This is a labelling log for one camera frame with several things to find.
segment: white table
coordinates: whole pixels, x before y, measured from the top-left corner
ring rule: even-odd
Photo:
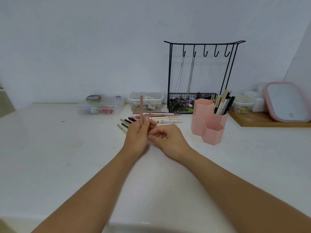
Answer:
[[[73,104],[33,104],[0,119],[0,217],[44,219],[106,165],[130,116],[77,114]],[[311,129],[243,128],[231,117],[222,142],[205,144],[181,115],[188,143],[218,165],[311,216]],[[130,172],[110,225],[234,232],[194,176],[151,146]]]

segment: hook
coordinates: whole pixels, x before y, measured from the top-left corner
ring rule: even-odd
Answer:
[[[184,49],[185,49],[185,45],[183,47],[183,57],[185,57],[185,55],[186,55],[186,52],[184,51]]]
[[[217,55],[215,55],[215,54],[216,54],[216,48],[217,48],[217,45],[215,46],[215,52],[214,52],[214,56],[215,56],[215,57],[217,57],[217,56],[218,56],[218,53],[219,53],[219,52],[217,52]]]
[[[195,55],[196,55],[196,52],[194,52],[194,47],[195,47],[195,45],[193,45],[193,57],[195,57]]]
[[[204,50],[203,50],[203,55],[204,55],[204,57],[206,57],[207,54],[208,54],[208,51],[206,51],[206,54],[205,54],[205,46],[206,46],[206,45],[204,45]]]
[[[228,55],[230,54],[230,52],[228,52],[228,54],[226,55],[226,52],[227,52],[227,47],[228,45],[226,46],[226,50],[225,50],[225,57],[228,57]]]

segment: wooden board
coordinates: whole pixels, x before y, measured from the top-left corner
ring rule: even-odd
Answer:
[[[308,123],[283,123],[275,121],[269,113],[234,113],[229,110],[230,116],[241,127],[311,127],[311,121]]]

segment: hexagonal pen holder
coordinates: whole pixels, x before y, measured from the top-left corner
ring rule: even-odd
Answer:
[[[205,143],[217,145],[221,142],[229,114],[214,114],[213,109],[214,103],[211,100],[195,100],[191,131],[202,137]]]

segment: makeup mirror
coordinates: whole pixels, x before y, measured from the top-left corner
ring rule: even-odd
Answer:
[[[309,122],[310,105],[301,89],[289,82],[271,82],[263,89],[271,117],[280,122]]]

